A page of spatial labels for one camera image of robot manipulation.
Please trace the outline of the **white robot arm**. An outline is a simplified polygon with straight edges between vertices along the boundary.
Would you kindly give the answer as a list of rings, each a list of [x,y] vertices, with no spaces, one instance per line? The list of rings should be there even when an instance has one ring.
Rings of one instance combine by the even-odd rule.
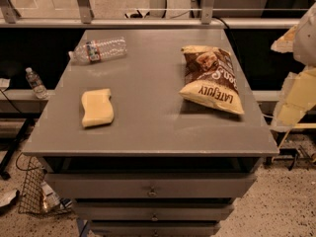
[[[271,129],[286,132],[316,106],[316,4],[298,24],[274,41],[271,50],[291,52],[304,65],[301,72],[288,73],[274,109]]]

